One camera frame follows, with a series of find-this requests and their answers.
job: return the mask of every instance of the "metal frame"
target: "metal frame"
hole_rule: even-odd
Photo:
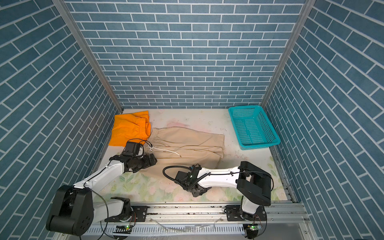
[[[318,240],[312,223],[299,223],[304,240]]]
[[[228,222],[224,209],[226,205],[240,204],[239,202],[227,203],[155,203],[147,204],[148,212],[145,222],[137,222],[139,229],[150,229],[151,232],[135,232],[133,235],[122,234],[123,236],[147,236],[155,233],[157,236],[177,234],[172,229],[179,229],[180,234],[191,233],[190,229],[204,228],[204,234],[224,234],[239,232],[242,224],[251,221]],[[272,203],[265,207],[268,216],[268,224],[274,223],[299,223],[300,229],[305,240],[315,240],[312,238],[309,229],[309,218],[302,203]],[[116,231],[119,224],[108,225],[107,233]],[[84,234],[86,236],[99,236],[101,233],[100,225],[95,224]]]
[[[293,187],[289,182],[288,175],[287,175],[286,171],[284,170],[283,163],[282,163],[280,155],[276,149],[276,146],[271,146],[269,149],[271,150],[271,155],[273,157],[273,161],[275,162],[276,169],[277,169],[277,172],[279,173],[279,176],[280,176],[280,179],[281,179],[283,186],[287,187],[289,195],[291,196],[292,202],[298,202],[297,196],[296,196],[295,192],[293,191]]]
[[[61,17],[63,18],[64,22],[67,24],[69,30],[71,31],[73,37],[75,38],[76,42],[79,44],[81,50],[83,51],[85,57],[88,59],[89,64],[95,71],[96,75],[99,77],[99,80],[101,84],[104,86],[105,90],[107,91],[108,95],[111,97],[113,103],[115,104],[116,108],[118,109],[119,113],[122,113],[123,107],[121,106],[117,96],[113,92],[111,85],[109,84],[106,76],[104,75],[103,70],[101,69],[99,63],[97,62],[95,56],[93,55],[88,43],[85,41],[85,38],[83,34],[81,33],[78,25],[76,24],[72,14],[70,13],[67,5],[65,4],[64,0],[52,0],[53,4],[59,11]]]
[[[295,43],[297,39],[299,38],[299,34],[301,30],[303,29],[304,23],[308,18],[308,15],[310,14],[312,7],[314,5],[314,2],[316,0],[306,0],[306,2],[303,5],[303,8],[300,12],[299,18],[292,30],[291,36],[287,42],[287,45],[285,46],[284,52],[281,55],[279,64],[276,67],[275,72],[272,75],[271,81],[266,88],[265,94],[263,96],[262,102],[260,103],[262,108],[265,108],[265,105],[267,104],[269,98],[271,97],[272,91],[276,86],[277,81],[279,80],[279,77],[283,71],[283,68],[285,64],[287,63],[288,57],[292,52],[293,47],[295,46]]]

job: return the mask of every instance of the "white drawstring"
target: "white drawstring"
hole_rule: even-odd
[[[167,149],[160,149],[160,148],[157,148],[157,147],[151,147],[151,146],[147,146],[152,152],[153,152],[153,148],[154,149],[157,149],[157,150],[161,150],[161,151],[166,151],[166,152],[173,152],[173,153],[176,153],[177,155],[179,155],[180,156],[180,154],[178,154],[177,152],[175,152],[175,151],[172,151],[172,150],[167,150]]]

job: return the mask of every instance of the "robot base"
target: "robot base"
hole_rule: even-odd
[[[122,200],[124,202],[123,210],[121,214],[106,218],[104,222],[145,222],[148,206],[131,206],[131,201],[122,197],[112,197],[111,199]]]
[[[259,206],[256,209],[255,214],[249,214],[243,212],[240,209],[240,205],[227,205],[224,209],[225,214],[227,215],[228,222],[236,222],[236,221],[265,221],[266,213],[264,206]]]

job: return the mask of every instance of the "aluminum corner post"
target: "aluminum corner post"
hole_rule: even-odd
[[[70,13],[67,5],[65,4],[64,0],[52,0],[53,4],[59,11],[61,17],[63,18],[64,22],[67,24],[67,27],[71,31],[73,37],[75,38],[76,42],[80,46],[81,50],[83,51],[85,57],[88,59],[91,67],[95,71],[96,75],[98,76],[100,82],[104,86],[105,90],[107,91],[108,95],[112,99],[113,103],[115,104],[117,110],[119,113],[122,113],[123,107],[121,106],[117,96],[113,92],[106,76],[104,75],[103,70],[101,69],[99,63],[97,62],[95,56],[93,55],[91,49],[89,48],[88,43],[85,41],[84,36],[82,35],[78,25],[75,22],[75,19],[73,18],[72,14]]]
[[[297,203],[298,202],[297,196],[296,196],[295,192],[293,191],[292,185],[290,184],[288,175],[287,175],[287,173],[283,167],[283,163],[281,161],[281,158],[280,158],[280,155],[277,151],[276,146],[271,146],[271,147],[269,147],[269,149],[271,151],[271,155],[272,155],[273,160],[275,162],[276,169],[277,169],[277,172],[279,173],[279,176],[280,176],[280,179],[283,183],[283,186],[287,186],[287,189],[288,189],[288,192],[291,196],[292,202]]]
[[[275,72],[272,75],[271,81],[270,81],[268,87],[266,88],[262,102],[260,103],[262,108],[265,108],[265,106],[266,106],[266,104],[267,104],[267,102],[268,102],[268,100],[272,94],[272,91],[275,88],[277,81],[279,80],[279,77],[283,71],[283,68],[284,68],[285,64],[287,63],[289,55],[291,54],[292,49],[295,46],[297,39],[299,38],[300,32],[303,29],[304,23],[307,20],[315,1],[316,0],[306,0],[304,5],[303,5],[303,8],[301,9],[299,18],[297,19],[297,22],[296,22],[296,24],[292,30],[292,34],[291,34],[291,36],[287,42],[287,45],[285,46],[284,52],[281,55],[279,64],[277,65]]]

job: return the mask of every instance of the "black cable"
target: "black cable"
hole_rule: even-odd
[[[188,170],[190,170],[190,171],[191,171],[192,169],[191,169],[190,167],[185,167],[185,166],[168,166],[168,167],[165,167],[165,168],[163,169],[163,175],[164,175],[166,178],[168,178],[169,180],[174,181],[174,182],[177,183],[178,185],[182,186],[180,181],[178,181],[178,180],[176,180],[176,179],[174,179],[174,178],[172,178],[172,177],[170,177],[170,176],[168,176],[168,175],[166,174],[166,170],[167,170],[167,169],[169,169],[169,168],[174,168],[174,167],[177,167],[177,168],[185,168],[185,169],[188,169]]]
[[[143,149],[143,152],[141,153],[140,156],[136,156],[136,157],[138,157],[138,158],[141,158],[142,156],[144,156],[144,145],[141,145],[141,148]]]
[[[100,228],[101,228],[101,230],[103,231],[103,233],[104,233],[105,235],[107,235],[107,236],[110,237],[110,238],[115,239],[114,237],[109,236],[109,235],[104,231],[103,226],[101,225],[101,221],[100,221]]]
[[[112,160],[110,160],[109,163],[107,164],[107,166],[105,166],[105,168],[103,168],[98,174],[96,174],[95,176],[93,176],[90,179],[86,180],[85,183],[88,182],[89,180],[91,180],[92,178],[98,176],[100,173],[102,173],[111,164],[111,162],[112,162]]]
[[[208,173],[204,173],[203,175],[201,175],[201,177],[199,177],[198,179],[196,179],[187,189],[188,192],[190,192],[192,190],[192,188],[203,178],[205,178],[206,176],[208,176],[209,174]]]
[[[94,190],[92,190],[92,189],[90,189],[90,190],[103,200],[103,202],[105,204],[105,207],[107,208],[107,218],[109,218],[108,205],[107,205],[107,202],[105,201],[105,199],[102,196],[100,196],[97,192],[95,192]],[[105,229],[104,230],[103,230],[103,228],[101,228],[103,230],[103,233],[100,235],[100,237],[97,240],[100,240],[101,237],[105,234],[105,230],[107,230],[107,226],[108,226],[108,222],[105,224]]]
[[[141,142],[146,142],[148,145],[150,145],[151,147],[153,147],[152,143],[147,141],[147,140],[143,140],[141,138],[132,138],[132,139],[129,139],[127,142],[129,142],[130,140],[141,140],[139,143]]]
[[[272,176],[270,176],[270,175],[267,175],[266,174],[266,176],[267,177],[269,177],[271,180],[272,180],[272,189],[271,189],[271,191],[273,190],[273,188],[275,187],[275,182],[273,181],[273,178],[272,178]]]

